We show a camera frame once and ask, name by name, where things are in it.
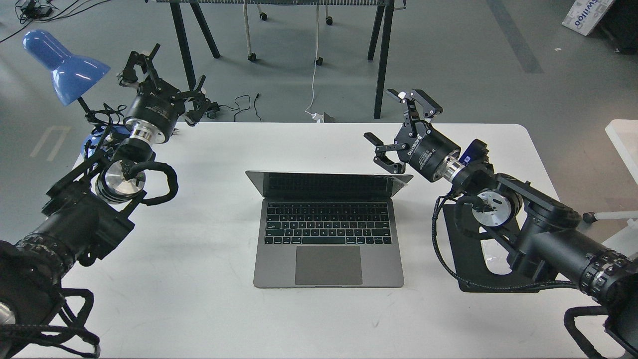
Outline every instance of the laptop trackpad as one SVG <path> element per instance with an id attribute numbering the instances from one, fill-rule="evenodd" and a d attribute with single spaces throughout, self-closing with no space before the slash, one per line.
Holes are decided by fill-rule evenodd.
<path id="1" fill-rule="evenodd" d="M 363 284 L 359 246 L 297 246 L 295 284 Z"/>

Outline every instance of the laptop keyboard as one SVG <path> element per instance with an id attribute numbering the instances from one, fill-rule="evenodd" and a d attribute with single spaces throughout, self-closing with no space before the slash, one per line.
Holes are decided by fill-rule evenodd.
<path id="1" fill-rule="evenodd" d="M 265 244 L 392 244 L 385 202 L 271 202 Z"/>

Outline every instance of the white tabletop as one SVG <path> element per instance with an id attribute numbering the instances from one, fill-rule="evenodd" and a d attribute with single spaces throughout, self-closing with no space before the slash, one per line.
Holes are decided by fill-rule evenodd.
<path id="1" fill-rule="evenodd" d="M 638 184 L 638 119 L 612 120 L 605 132 Z"/>
<path id="2" fill-rule="evenodd" d="M 136 228 L 103 261 L 74 267 L 66 287 L 95 293 L 87 329 L 102 357 L 118 358 L 582 358 L 564 311 L 594 305 L 575 290 L 468 294 L 436 260 L 433 202 L 450 188 L 416 174 L 394 198 L 405 285 L 397 289 L 257 289 L 261 201 L 246 170 L 383 173 L 364 132 L 386 143 L 400 124 L 200 123 L 156 145 L 178 173 L 179 193 L 139 207 Z M 555 196 L 519 125 L 436 125 L 462 148 L 488 143 L 497 171 Z M 164 194 L 151 178 L 149 197 Z M 442 250 L 449 245 L 445 224 Z M 579 327 L 605 356 L 624 351 L 601 327 Z M 63 356 L 29 346 L 20 356 Z"/>

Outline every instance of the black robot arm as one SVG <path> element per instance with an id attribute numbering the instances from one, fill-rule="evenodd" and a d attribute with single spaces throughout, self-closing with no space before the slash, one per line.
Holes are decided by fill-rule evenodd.
<path id="1" fill-rule="evenodd" d="M 179 116 L 195 125 L 210 101 L 202 93 L 204 77 L 196 90 L 180 92 L 158 77 L 150 56 L 132 52 L 121 74 L 121 84 L 137 88 L 137 96 L 124 118 L 129 136 L 110 133 L 111 120 L 101 133 L 96 151 L 60 179 L 47 195 L 42 213 L 48 218 L 15 245 L 0 241 L 0 358 L 11 358 L 29 343 L 55 346 L 84 357 L 100 355 L 99 338 L 84 328 L 93 294 L 86 289 L 62 288 L 62 278 L 79 262 L 90 266 L 113 251 L 133 230 L 128 217 L 141 203 L 147 206 L 170 201 L 177 193 L 177 175 L 168 164 L 156 162 L 151 146 L 172 136 Z M 138 82 L 133 67 L 139 65 L 146 79 Z M 194 109 L 186 112 L 185 103 Z M 99 122 L 81 102 L 90 123 Z M 168 193 L 145 199 L 144 171 L 166 174 Z M 96 178 L 94 192 L 91 182 Z M 126 203 L 117 211 L 109 203 Z M 84 299 L 76 315 L 66 303 L 69 296 Z M 48 325 L 59 315 L 66 326 Z M 92 353 L 67 348 L 74 336 L 93 346 Z"/>
<path id="2" fill-rule="evenodd" d="M 388 93 L 406 105 L 404 123 L 391 145 L 371 133 L 364 134 L 375 146 L 374 161 L 389 172 L 403 173 L 409 164 L 430 182 L 441 178 L 449 181 L 450 192 L 440 198 L 456 202 L 449 217 L 454 232 L 474 244 L 477 240 L 496 239 L 508 252 L 511 276 L 517 276 L 519 284 L 520 278 L 526 279 L 523 285 L 512 286 L 508 275 L 493 275 L 489 285 L 482 284 L 453 273 L 439 255 L 459 285 L 494 292 L 576 288 L 600 305 L 571 309 L 565 314 L 565 326 L 587 356 L 602 358 L 576 329 L 576 316 L 608 316 L 606 332 L 631 355 L 638 356 L 638 263 L 576 231 L 581 218 L 572 208 L 536 190 L 529 182 L 494 173 L 487 145 L 482 141 L 474 140 L 460 155 L 460 147 L 430 123 L 442 108 L 425 92 Z M 417 104 L 424 109 L 423 118 L 416 110 Z M 388 151 L 397 151 L 399 162 L 387 158 Z M 520 209 L 527 217 L 518 228 L 513 224 Z M 433 220 L 440 210 L 437 201 Z M 433 243 L 438 254 L 435 223 Z M 478 255 L 484 265 L 482 253 Z M 571 283 L 556 281 L 559 273 Z"/>

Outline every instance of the grey floor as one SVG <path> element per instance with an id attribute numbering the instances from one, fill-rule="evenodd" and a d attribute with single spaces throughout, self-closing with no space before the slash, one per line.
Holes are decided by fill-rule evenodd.
<path id="1" fill-rule="evenodd" d="M 70 3 L 54 1 L 60 8 Z M 425 90 L 445 109 L 436 119 L 440 123 L 525 126 L 560 199 L 579 212 L 636 210 L 638 186 L 604 129 L 612 119 L 638 118 L 638 56 L 615 54 L 597 33 L 585 37 L 561 26 L 571 4 L 410 0 L 407 10 L 394 15 L 386 87 Z M 195 71 L 207 76 L 204 87 L 213 101 L 234 105 L 237 96 L 260 93 L 256 104 L 264 121 L 310 122 L 304 109 L 311 99 L 315 9 L 263 8 L 267 22 L 254 6 L 249 9 L 259 58 L 250 63 L 240 6 L 202 5 L 221 59 L 212 58 L 190 8 L 183 6 Z M 316 73 L 312 112 L 325 111 L 337 122 L 401 122 L 402 108 L 388 98 L 382 118 L 373 119 L 378 52 L 373 62 L 366 53 L 375 9 L 333 6 L 330 14 L 334 25 L 320 26 L 325 62 Z M 2 1 L 0 38 L 19 28 L 13 1 Z M 77 103 L 59 103 L 47 71 L 23 50 L 22 35 L 35 28 L 112 67 L 84 95 L 92 108 L 131 103 L 134 90 L 119 87 L 115 75 L 131 50 L 149 51 L 156 42 L 162 45 L 154 61 L 159 74 L 187 87 L 167 4 L 114 0 L 69 19 L 31 24 L 0 43 L 0 240 L 9 242 L 44 219 L 45 192 L 71 169 L 91 129 Z M 233 120 L 228 109 L 219 115 L 218 121 Z M 252 110 L 237 120 L 258 121 Z M 623 224 L 584 230 L 602 241 Z"/>

